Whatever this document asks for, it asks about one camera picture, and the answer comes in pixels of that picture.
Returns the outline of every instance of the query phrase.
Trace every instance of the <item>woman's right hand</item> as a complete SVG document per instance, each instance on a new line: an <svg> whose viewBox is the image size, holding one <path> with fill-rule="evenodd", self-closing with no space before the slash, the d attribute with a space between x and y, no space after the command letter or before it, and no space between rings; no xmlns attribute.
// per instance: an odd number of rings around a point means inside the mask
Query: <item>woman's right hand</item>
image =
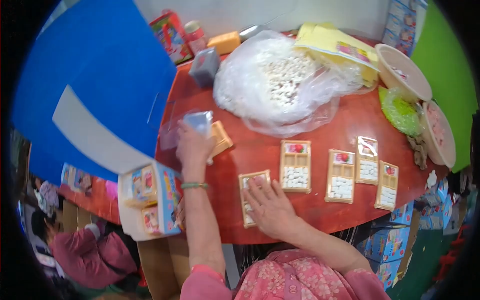
<svg viewBox="0 0 480 300"><path fill-rule="evenodd" d="M270 185L262 177L256 177L248 180L248 185L250 190L243 189L242 192L253 210L247 213L261 232L273 239L288 242L297 234L297 224L302 219L295 213L278 181L273 180Z"/></svg>

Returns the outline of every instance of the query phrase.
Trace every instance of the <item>pink floral shirt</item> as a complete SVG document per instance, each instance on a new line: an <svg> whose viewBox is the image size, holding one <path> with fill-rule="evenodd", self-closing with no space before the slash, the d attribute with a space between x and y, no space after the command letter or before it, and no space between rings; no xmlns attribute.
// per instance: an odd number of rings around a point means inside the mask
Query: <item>pink floral shirt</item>
<svg viewBox="0 0 480 300"><path fill-rule="evenodd" d="M386 300L384 285L372 272L356 269L342 276L300 249L273 252L248 268L230 291L221 274L194 266L180 300Z"/></svg>

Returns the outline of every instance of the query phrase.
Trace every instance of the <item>green wall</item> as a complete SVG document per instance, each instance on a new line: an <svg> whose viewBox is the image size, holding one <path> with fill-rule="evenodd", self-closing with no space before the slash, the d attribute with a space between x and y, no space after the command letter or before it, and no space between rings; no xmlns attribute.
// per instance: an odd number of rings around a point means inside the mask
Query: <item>green wall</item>
<svg viewBox="0 0 480 300"><path fill-rule="evenodd" d="M457 172L470 164L470 129L478 103L472 72L452 28L433 1L412 60L432 86L455 138Z"/></svg>

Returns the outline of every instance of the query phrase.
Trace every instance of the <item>floor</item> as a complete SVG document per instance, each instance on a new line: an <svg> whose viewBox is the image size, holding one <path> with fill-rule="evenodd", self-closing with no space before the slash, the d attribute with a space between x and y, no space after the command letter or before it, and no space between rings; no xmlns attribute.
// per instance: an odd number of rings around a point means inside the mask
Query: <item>floor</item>
<svg viewBox="0 0 480 300"><path fill-rule="evenodd" d="M433 284L440 256L448 252L456 234L443 236L442 230L419 230L413 245L412 259L405 277L386 292L392 300L420 299Z"/></svg>

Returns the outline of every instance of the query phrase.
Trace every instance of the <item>green plastic bag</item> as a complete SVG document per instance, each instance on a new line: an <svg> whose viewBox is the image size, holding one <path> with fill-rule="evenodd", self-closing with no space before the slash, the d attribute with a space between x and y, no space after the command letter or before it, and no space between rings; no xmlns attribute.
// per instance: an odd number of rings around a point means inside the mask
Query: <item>green plastic bag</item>
<svg viewBox="0 0 480 300"><path fill-rule="evenodd" d="M388 90L379 86L378 96L382 111L393 127L409 136L417 136L422 132L417 110L402 99L398 88Z"/></svg>

